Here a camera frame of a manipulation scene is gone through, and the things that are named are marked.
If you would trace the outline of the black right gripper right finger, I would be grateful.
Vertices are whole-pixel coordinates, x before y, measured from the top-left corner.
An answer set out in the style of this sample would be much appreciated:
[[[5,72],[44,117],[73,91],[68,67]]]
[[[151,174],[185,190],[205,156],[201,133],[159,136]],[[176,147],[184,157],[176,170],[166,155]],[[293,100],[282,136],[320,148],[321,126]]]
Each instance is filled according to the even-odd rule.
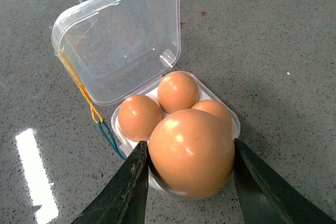
[[[244,223],[335,223],[243,141],[234,144],[234,182]]]

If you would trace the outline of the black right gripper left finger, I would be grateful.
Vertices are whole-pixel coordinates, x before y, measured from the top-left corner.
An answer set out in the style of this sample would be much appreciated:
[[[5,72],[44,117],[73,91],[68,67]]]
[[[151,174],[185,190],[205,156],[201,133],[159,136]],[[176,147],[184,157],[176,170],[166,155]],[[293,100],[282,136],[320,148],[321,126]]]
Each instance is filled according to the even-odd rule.
[[[148,143],[140,141],[103,191],[73,223],[144,223],[148,161]]]

